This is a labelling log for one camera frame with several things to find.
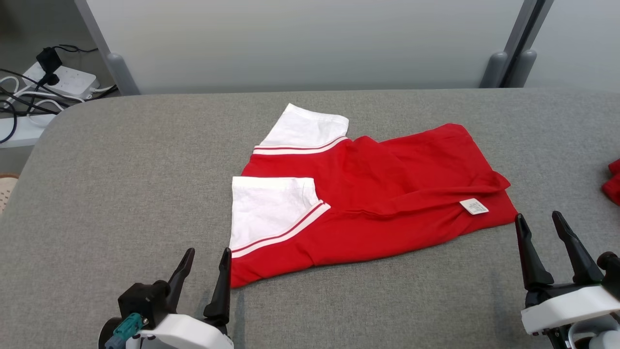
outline black plug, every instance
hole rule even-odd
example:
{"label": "black plug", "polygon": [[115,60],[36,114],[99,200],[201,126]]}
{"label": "black plug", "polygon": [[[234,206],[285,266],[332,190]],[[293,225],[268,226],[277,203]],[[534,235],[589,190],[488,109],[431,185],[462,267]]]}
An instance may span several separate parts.
{"label": "black plug", "polygon": [[44,48],[43,51],[37,55],[37,62],[39,62],[41,68],[43,68],[45,72],[45,76],[39,81],[39,85],[48,84],[53,86],[60,81],[58,75],[54,74],[54,72],[63,65],[63,62],[60,60],[54,48]]}

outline striped trim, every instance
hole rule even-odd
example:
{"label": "striped trim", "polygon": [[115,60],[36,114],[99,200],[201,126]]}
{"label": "striped trim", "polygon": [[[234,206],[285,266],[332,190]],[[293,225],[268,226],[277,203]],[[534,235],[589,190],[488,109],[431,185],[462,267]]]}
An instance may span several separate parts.
{"label": "striped trim", "polygon": [[323,200],[319,200],[314,206],[312,206],[309,212],[302,216],[302,218],[298,219],[293,226],[288,229],[286,232],[275,235],[271,237],[265,237],[260,240],[254,241],[244,247],[236,248],[232,251],[232,258],[238,258],[241,256],[245,256],[246,254],[256,251],[261,247],[273,245],[274,243],[286,241],[295,235],[297,235],[300,231],[304,230],[307,226],[309,226],[312,222],[317,220],[323,213],[327,212],[331,206],[327,203],[323,202]]}
{"label": "striped trim", "polygon": [[320,147],[299,147],[296,145],[257,145],[252,154],[283,155],[283,154],[316,154],[334,148],[336,144],[347,140],[348,137],[338,137],[335,140],[321,145]]}

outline red cloth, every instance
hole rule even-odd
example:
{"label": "red cloth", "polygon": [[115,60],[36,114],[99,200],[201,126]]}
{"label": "red cloth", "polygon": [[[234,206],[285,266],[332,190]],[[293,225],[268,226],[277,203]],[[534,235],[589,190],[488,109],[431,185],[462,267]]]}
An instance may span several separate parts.
{"label": "red cloth", "polygon": [[[293,238],[233,258],[232,286],[312,266],[398,255],[509,224],[516,210],[467,130],[448,124],[375,142],[345,140],[321,153],[253,154],[243,176],[314,178],[331,208]],[[472,215],[460,201],[489,209]]]}
{"label": "red cloth", "polygon": [[620,160],[616,160],[609,164],[613,178],[603,184],[603,192],[616,205],[620,205]]}

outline red and white shirt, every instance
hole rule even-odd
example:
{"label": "red and white shirt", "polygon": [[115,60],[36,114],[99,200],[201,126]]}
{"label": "red and white shirt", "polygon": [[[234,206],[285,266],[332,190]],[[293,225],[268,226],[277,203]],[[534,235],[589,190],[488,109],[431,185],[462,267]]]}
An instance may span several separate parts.
{"label": "red and white shirt", "polygon": [[[232,189],[232,287],[438,245],[513,222],[510,183],[461,125],[376,142],[286,108]],[[476,199],[488,212],[471,214]]]}

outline robotic arm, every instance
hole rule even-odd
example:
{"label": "robotic arm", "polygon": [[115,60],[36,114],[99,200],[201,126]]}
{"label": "robotic arm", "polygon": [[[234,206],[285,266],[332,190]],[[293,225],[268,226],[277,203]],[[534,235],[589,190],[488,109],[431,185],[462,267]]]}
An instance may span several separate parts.
{"label": "robotic arm", "polygon": [[[549,337],[554,349],[620,348],[620,259],[611,252],[592,260],[560,212],[552,214],[569,253],[573,283],[554,284],[531,241],[523,215],[515,218],[523,285],[528,291],[521,321],[532,335]],[[603,276],[601,269],[606,270]]]}
{"label": "robotic arm", "polygon": [[118,298],[121,317],[104,325],[99,349],[233,349],[226,324],[230,313],[231,251],[224,250],[219,278],[204,319],[177,314],[183,282],[192,269],[195,250],[185,252],[170,280],[136,283]]}

